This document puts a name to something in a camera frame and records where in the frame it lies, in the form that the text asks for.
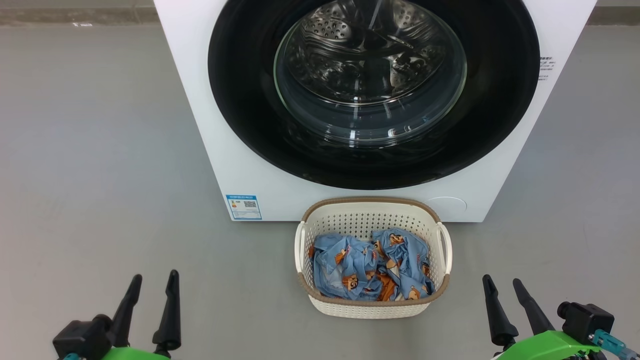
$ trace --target clothes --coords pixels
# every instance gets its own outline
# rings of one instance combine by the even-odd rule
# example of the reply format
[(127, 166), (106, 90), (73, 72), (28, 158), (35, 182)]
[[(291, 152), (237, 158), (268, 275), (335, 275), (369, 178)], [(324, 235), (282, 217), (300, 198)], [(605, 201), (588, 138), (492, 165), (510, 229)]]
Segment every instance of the clothes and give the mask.
[(402, 229), (373, 232), (373, 241), (324, 234), (313, 251), (314, 282), (327, 297), (364, 301), (423, 299), (433, 293), (429, 248)]

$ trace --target white plastic basket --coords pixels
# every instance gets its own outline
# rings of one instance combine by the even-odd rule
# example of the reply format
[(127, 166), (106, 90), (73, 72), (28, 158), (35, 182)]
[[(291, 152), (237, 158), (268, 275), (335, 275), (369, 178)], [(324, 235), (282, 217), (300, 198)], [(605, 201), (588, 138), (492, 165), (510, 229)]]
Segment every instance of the white plastic basket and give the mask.
[[(392, 227), (407, 230), (429, 245), (431, 279), (435, 291), (418, 300), (367, 302), (322, 296), (314, 285), (313, 262), (308, 256), (316, 236), (327, 233), (353, 235), (371, 241), (372, 232)], [(451, 238), (438, 215), (425, 204), (390, 197), (357, 197), (318, 202), (305, 213), (298, 230), (294, 251), (300, 284), (320, 312), (343, 318), (404, 318), (423, 312), (449, 284)]]

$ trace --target round glass door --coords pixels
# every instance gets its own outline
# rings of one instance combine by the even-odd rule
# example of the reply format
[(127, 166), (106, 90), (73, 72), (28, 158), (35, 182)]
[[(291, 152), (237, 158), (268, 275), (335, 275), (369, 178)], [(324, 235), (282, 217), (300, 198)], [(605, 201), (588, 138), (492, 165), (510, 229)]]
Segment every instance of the round glass door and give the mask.
[(462, 43), (434, 13), (405, 0), (337, 0), (291, 27), (273, 75), (283, 104), (309, 130), (383, 147), (437, 124), (466, 73)]
[(539, 67), (514, 0), (228, 0), (209, 44), (213, 98), (244, 145), (306, 181), (362, 190), (487, 155), (522, 119)]

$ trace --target concrete floor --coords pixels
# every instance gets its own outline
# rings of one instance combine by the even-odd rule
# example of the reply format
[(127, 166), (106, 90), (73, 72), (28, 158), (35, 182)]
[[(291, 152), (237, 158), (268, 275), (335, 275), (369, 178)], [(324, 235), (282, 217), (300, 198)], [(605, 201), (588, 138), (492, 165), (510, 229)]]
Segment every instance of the concrete floor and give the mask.
[(384, 321), (313, 308), (295, 224), (228, 219), (160, 27), (2, 29), (0, 49), (7, 359), (54, 358), (53, 336), (112, 315), (138, 272), (131, 343), (152, 350), (172, 268), (178, 360), (488, 359), (485, 273), (521, 337), (513, 277), (557, 327), (560, 302), (592, 302), (640, 349), (640, 27), (585, 30), (486, 221), (449, 226), (444, 296)]

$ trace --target washing machine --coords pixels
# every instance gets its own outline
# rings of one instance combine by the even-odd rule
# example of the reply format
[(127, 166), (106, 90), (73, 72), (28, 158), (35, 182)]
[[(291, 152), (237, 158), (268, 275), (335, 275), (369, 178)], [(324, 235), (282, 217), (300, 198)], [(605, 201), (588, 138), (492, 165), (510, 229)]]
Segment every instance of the washing machine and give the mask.
[(249, 221), (363, 195), (483, 221), (594, 5), (156, 0), (221, 196)]

